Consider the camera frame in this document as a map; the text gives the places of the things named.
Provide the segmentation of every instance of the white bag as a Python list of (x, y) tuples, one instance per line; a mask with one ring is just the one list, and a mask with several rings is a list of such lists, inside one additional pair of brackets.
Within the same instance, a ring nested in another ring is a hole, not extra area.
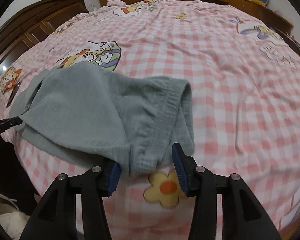
[(0, 198), (10, 201), (15, 207), (0, 202), (0, 224), (13, 240), (19, 240), (30, 216), (19, 211), (15, 199), (0, 194)]

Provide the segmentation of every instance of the wrinkled fabric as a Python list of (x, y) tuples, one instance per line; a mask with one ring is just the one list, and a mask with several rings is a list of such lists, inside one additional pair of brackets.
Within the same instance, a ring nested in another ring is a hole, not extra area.
[(136, 79), (89, 62), (44, 70), (15, 99), (10, 117), (31, 144), (91, 168), (100, 156), (131, 175), (171, 163), (171, 147), (194, 150), (191, 87), (169, 77)]

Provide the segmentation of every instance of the pillow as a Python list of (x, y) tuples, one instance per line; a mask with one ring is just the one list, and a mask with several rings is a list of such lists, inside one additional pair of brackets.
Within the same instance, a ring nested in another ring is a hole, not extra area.
[(108, 0), (107, 1), (107, 6), (111, 7), (111, 6), (127, 6), (125, 2), (121, 1), (121, 0)]

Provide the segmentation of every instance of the yellow flower print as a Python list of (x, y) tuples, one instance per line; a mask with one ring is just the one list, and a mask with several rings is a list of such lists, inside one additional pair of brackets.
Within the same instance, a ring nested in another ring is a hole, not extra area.
[(184, 20), (186, 17), (187, 15), (185, 13), (176, 14), (175, 16), (176, 19), (180, 19), (180, 20)]
[(160, 202), (164, 208), (173, 208), (178, 205), (179, 197), (185, 196), (175, 170), (171, 170), (168, 175), (163, 172), (153, 173), (149, 177), (149, 182), (151, 187), (143, 193), (147, 202)]

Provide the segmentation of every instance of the cartoon character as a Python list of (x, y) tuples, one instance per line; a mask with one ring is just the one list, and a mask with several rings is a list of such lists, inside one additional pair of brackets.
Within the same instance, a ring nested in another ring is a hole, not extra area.
[(150, 4), (150, 3), (157, 3), (157, 2), (159, 2), (159, 0), (145, 0), (143, 2)]
[(16, 69), (15, 67), (11, 66), (8, 68), (3, 76), (0, 79), (0, 90), (2, 95), (6, 92), (13, 90), (14, 86), (16, 85), (16, 80), (19, 77), (22, 69)]
[(62, 32), (64, 32), (67, 28), (69, 28), (70, 26), (72, 26), (74, 23), (68, 23), (67, 25), (63, 26), (61, 29), (56, 30), (53, 34), (60, 34)]
[(276, 60), (279, 66), (296, 67), (289, 55), (283, 55), (275, 49), (276, 45), (272, 42), (260, 45), (260, 51), (266, 53), (269, 59)]
[(282, 40), (281, 36), (278, 33), (276, 33), (275, 31), (273, 31), (265, 26), (262, 26), (262, 25), (254, 26), (253, 29), (242, 30), (239, 33), (243, 34), (243, 35), (247, 35), (247, 34), (255, 33), (255, 32), (258, 33), (257, 36), (260, 40), (265, 40), (269, 37), (272, 37), (275, 40)]
[(141, 12), (143, 9), (145, 9), (147, 6), (143, 4), (135, 4), (131, 5), (128, 7), (121, 8), (121, 10), (125, 13), (128, 14), (130, 12)]
[(65, 68), (81, 61), (88, 61), (113, 71), (120, 60), (121, 48), (115, 41), (100, 44), (89, 41), (85, 49), (70, 54), (72, 56), (58, 60), (56, 65), (63, 65), (63, 68)]
[(118, 8), (114, 10), (113, 13), (118, 16), (133, 16), (139, 14), (141, 11), (145, 9), (148, 9), (149, 11), (153, 11), (155, 8), (156, 8), (155, 2), (144, 1), (123, 8)]

